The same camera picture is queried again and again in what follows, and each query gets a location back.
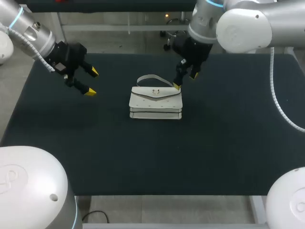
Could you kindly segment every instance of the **yellow fingertip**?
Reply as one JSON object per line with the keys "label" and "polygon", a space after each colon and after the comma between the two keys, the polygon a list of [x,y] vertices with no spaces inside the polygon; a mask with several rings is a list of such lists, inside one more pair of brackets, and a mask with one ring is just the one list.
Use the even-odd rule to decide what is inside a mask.
{"label": "yellow fingertip", "polygon": [[93,89],[89,88],[89,91],[85,95],[94,96],[94,95],[96,95],[96,92]]}
{"label": "yellow fingertip", "polygon": [[93,66],[92,66],[92,71],[94,71],[97,75],[99,75]]}
{"label": "yellow fingertip", "polygon": [[174,87],[174,88],[176,88],[177,90],[180,90],[181,85],[180,85],[180,86],[178,86],[177,84],[173,83],[173,87]]}

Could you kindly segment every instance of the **handbag strap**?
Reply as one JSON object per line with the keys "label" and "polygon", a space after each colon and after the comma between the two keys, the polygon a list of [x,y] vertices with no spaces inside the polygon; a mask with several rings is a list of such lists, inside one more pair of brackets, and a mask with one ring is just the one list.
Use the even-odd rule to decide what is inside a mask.
{"label": "handbag strap", "polygon": [[139,86],[139,82],[142,81],[142,80],[146,80],[146,79],[156,79],[156,80],[159,80],[159,81],[161,81],[161,82],[163,82],[163,83],[166,83],[167,85],[173,87],[173,84],[172,84],[172,83],[170,83],[169,81],[167,81],[167,80],[165,80],[165,79],[163,79],[163,78],[161,78],[161,77],[159,77],[159,76],[157,76],[157,75],[144,75],[144,76],[141,76],[141,77],[138,78],[138,80],[137,80],[137,86],[140,87],[140,86]]}

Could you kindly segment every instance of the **concrete floor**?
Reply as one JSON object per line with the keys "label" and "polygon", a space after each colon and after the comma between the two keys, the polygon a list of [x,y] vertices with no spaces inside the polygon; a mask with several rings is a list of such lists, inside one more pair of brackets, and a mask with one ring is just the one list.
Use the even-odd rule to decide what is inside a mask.
{"label": "concrete floor", "polygon": [[[125,21],[111,13],[93,14],[83,17],[87,23],[120,24]],[[42,23],[52,28],[48,14],[35,15]],[[157,15],[149,17],[163,23]],[[142,14],[132,17],[132,23],[139,23]],[[78,14],[63,14],[63,23],[84,22]],[[99,53],[164,53],[166,39],[159,37],[158,32],[69,32],[69,42],[80,42],[88,52]],[[215,46],[212,53],[221,53]],[[304,66],[304,52],[297,51],[297,56]],[[19,50],[0,67],[0,139],[22,91],[33,60]],[[95,196],[80,197],[82,214],[93,210],[105,211],[111,223],[254,223],[249,197],[224,196]],[[89,223],[106,222],[104,215],[95,213],[87,220]]]}

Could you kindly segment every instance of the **stool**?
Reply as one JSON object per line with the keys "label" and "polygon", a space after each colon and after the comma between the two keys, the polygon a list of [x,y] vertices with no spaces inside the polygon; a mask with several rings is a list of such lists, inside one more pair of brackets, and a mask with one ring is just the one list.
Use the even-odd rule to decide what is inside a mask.
{"label": "stool", "polygon": [[[171,19],[170,21],[168,21],[166,23],[166,25],[169,25],[169,24],[171,24],[173,22],[176,22],[176,21],[179,22],[180,25],[186,25],[186,24],[189,24],[191,20],[185,18],[185,12],[181,12],[181,17],[180,18]],[[187,33],[187,31],[175,31],[173,33],[169,32],[169,31],[160,31],[160,37],[165,37],[166,35],[169,36],[168,39],[167,39],[167,44],[165,44],[163,46],[165,51],[168,51],[168,50],[171,49],[171,38],[172,37],[174,37],[174,38],[177,37],[178,33],[180,33],[180,32],[183,32],[184,34]]]}

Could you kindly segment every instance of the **black tablecloth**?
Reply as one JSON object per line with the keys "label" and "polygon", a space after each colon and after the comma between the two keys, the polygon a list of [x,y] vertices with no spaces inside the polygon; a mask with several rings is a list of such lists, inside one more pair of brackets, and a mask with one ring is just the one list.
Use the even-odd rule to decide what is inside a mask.
{"label": "black tablecloth", "polygon": [[[129,117],[131,87],[144,74],[168,80],[179,58],[89,54],[100,73],[77,77],[84,97],[35,63],[2,146],[36,146],[63,164],[76,195],[266,195],[305,166],[305,135],[280,116],[270,93],[269,55],[211,55],[186,78],[180,121]],[[290,55],[275,57],[283,110],[305,127],[305,78]]]}
{"label": "black tablecloth", "polygon": [[196,0],[17,0],[32,12],[164,12],[193,11]]}

